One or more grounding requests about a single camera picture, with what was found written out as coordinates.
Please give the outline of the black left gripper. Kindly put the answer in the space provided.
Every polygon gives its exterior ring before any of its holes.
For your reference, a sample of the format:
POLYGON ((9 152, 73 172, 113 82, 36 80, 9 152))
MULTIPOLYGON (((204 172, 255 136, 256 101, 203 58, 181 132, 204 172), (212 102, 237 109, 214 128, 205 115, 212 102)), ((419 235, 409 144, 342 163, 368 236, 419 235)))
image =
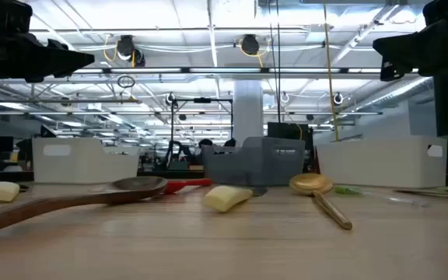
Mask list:
POLYGON ((57 40, 48 39, 44 45, 29 33, 0 34, 0 79, 25 79, 26 82, 68 79, 73 72, 94 61, 92 54, 69 50, 57 40))

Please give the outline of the yellow sponge block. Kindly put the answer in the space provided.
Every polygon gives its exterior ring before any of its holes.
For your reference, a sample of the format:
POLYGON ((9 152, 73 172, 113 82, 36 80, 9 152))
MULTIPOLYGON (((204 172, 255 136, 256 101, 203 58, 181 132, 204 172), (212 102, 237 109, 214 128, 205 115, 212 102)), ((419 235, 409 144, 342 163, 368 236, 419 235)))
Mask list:
POLYGON ((22 192, 27 192, 28 186, 8 181, 0 181, 0 202, 11 202, 22 192))

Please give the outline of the brown wooden spoon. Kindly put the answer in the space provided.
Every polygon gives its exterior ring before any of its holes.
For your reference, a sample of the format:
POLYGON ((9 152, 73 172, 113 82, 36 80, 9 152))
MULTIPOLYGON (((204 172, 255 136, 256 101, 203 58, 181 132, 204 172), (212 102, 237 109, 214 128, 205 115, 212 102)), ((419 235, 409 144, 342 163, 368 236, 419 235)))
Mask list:
POLYGON ((123 205, 161 195, 168 181, 162 177, 131 177, 116 180, 104 191, 60 197, 37 198, 0 208, 0 229, 49 212, 83 205, 123 205))

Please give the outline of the light wooden spoon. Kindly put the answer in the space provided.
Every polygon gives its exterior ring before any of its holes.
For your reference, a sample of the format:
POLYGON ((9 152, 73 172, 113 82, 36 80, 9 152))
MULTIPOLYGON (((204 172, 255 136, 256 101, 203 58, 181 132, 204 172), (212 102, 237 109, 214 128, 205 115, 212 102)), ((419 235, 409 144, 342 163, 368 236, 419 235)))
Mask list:
POLYGON ((290 179, 289 186, 298 194, 310 196, 342 229, 353 229, 352 222, 325 197, 325 194, 329 193, 334 186, 326 176, 316 173, 295 175, 290 179))

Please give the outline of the red silicone spoon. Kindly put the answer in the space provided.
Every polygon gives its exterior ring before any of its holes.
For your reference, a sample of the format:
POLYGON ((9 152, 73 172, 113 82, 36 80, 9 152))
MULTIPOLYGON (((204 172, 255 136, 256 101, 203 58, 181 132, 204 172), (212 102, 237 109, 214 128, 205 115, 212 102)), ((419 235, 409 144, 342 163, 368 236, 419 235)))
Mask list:
POLYGON ((167 182, 164 194, 175 194, 188 186, 209 186, 212 181, 208 178, 192 179, 192 180, 169 180, 167 182))

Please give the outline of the grey plastic bin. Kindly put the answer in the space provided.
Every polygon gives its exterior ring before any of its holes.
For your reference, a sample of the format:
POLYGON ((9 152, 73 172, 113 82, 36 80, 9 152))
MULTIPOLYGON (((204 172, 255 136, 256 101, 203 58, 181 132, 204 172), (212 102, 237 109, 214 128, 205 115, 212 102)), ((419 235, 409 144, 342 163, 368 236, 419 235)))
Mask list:
POLYGON ((240 147, 204 146, 201 154, 205 176, 216 184, 281 187, 303 172, 305 142, 249 137, 240 147))

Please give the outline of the white plastic bin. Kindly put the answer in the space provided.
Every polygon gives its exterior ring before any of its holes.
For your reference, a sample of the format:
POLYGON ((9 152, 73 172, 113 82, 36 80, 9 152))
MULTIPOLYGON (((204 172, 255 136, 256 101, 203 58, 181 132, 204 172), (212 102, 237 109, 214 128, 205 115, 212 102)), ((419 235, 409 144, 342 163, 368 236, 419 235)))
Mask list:
POLYGON ((320 171, 336 184, 422 189, 446 185, 447 140, 368 138, 317 146, 320 171))
POLYGON ((105 147, 97 138, 35 138, 32 148, 39 184, 102 184, 138 172, 137 147, 105 147))

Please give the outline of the black background screen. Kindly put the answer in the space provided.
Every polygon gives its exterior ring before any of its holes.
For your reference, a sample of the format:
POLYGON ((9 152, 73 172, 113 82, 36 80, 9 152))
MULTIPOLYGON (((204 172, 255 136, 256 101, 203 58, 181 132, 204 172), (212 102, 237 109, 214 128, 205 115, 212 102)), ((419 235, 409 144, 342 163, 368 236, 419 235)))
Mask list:
POLYGON ((308 124, 268 122, 267 136, 303 140, 305 142, 303 171, 305 173, 316 173, 313 129, 308 124))

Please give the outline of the white building pillar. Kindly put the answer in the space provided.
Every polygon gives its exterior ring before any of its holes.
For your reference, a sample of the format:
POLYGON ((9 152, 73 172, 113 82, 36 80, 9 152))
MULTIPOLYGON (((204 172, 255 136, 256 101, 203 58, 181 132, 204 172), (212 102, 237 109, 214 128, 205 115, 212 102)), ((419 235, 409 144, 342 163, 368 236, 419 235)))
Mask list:
POLYGON ((233 137, 241 146, 249 137, 263 135, 263 93, 260 80, 235 80, 233 137))

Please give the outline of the silver ventilation duct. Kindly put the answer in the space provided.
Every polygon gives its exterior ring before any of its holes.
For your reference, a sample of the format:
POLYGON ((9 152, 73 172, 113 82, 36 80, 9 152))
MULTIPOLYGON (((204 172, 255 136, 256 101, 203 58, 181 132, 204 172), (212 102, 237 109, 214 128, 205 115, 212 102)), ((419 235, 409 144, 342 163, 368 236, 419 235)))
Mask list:
POLYGON ((360 105, 355 107, 352 112, 360 111, 364 108, 375 106, 377 103, 386 101, 386 100, 392 100, 393 98, 402 96, 406 94, 408 91, 417 88, 419 86, 422 86, 423 84, 426 84, 427 82, 432 81, 431 77, 425 77, 425 78, 419 78, 414 79, 411 81, 403 82, 401 84, 392 84, 386 89, 384 89, 382 92, 377 93, 377 95, 372 98, 369 101, 363 101, 360 105))

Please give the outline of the black background station frame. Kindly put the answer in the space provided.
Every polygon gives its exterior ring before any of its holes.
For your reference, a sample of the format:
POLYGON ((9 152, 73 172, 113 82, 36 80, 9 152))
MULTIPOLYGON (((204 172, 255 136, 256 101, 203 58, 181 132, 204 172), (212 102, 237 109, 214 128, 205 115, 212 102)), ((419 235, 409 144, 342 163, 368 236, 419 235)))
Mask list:
POLYGON ((164 163, 166 168, 169 168, 170 163, 173 158, 173 143, 174 143, 174 116, 184 107, 187 102, 191 103, 218 103, 222 109, 230 115, 230 135, 233 136, 233 101, 231 99, 219 99, 219 98, 208 98, 208 97, 198 97, 192 99, 177 99, 173 95, 170 95, 170 143, 167 149, 166 156, 164 158, 164 163))

